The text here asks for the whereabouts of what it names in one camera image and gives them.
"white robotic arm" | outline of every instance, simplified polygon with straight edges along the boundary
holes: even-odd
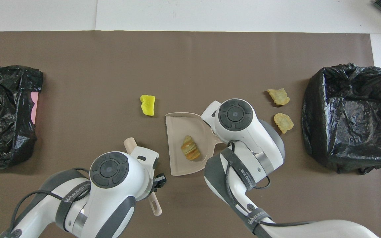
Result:
[[[201,118],[230,144],[208,159],[204,179],[220,199],[260,238],[377,238],[365,227],[346,220],[274,223],[245,193],[284,163],[284,145],[268,123],[241,99],[214,101]]]
[[[90,180],[75,169],[52,175],[0,238],[36,238],[52,222],[79,238],[118,237],[135,201],[166,182],[163,174],[153,178],[157,159],[157,152],[135,146],[131,155],[100,155],[91,165]]]

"potato chip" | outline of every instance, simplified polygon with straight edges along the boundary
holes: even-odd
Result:
[[[274,115],[274,122],[283,134],[293,128],[293,122],[290,117],[283,113],[277,113]]]
[[[281,89],[269,89],[267,92],[270,94],[274,103],[278,106],[287,104],[290,101],[290,98],[287,97],[287,93],[284,88]]]

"black plastic bag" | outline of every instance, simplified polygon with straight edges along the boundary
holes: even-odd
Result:
[[[36,141],[30,118],[31,92],[40,92],[43,74],[24,66],[0,67],[0,169],[28,160]]]
[[[337,173],[381,168],[381,68],[317,72],[305,90],[302,133],[307,153]]]

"brown paper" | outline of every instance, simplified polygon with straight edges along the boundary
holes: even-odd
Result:
[[[214,100],[242,98],[271,125],[280,112],[295,123],[281,136],[286,160],[271,174],[271,187],[248,193],[255,204],[275,222],[344,219],[381,237],[381,169],[338,175],[310,158],[302,142],[308,79],[324,66],[348,62],[373,65],[369,35],[0,32],[0,66],[29,66],[45,77],[33,156],[0,171],[0,233],[17,202],[48,176],[89,168],[105,152],[125,151],[123,140],[134,137],[159,152],[156,174],[164,172],[168,182],[157,192],[163,214],[155,217],[147,200],[137,202],[122,237],[253,237],[209,190],[203,171],[170,175],[164,118],[170,112],[201,114]],[[266,90],[282,87],[290,102],[276,107]],[[156,96],[155,116],[142,114],[142,94]],[[52,224],[41,237],[73,235]]]

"crumpled yellow object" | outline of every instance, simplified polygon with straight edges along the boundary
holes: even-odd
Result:
[[[274,115],[274,122],[283,134],[285,134],[288,130],[293,128],[292,120],[288,115],[283,113],[277,113],[276,115]]]
[[[147,116],[154,116],[155,96],[142,95],[141,102],[142,112]]]
[[[274,103],[278,106],[287,104],[290,101],[290,98],[287,97],[287,93],[284,88],[281,89],[269,89],[267,92],[270,94]]]

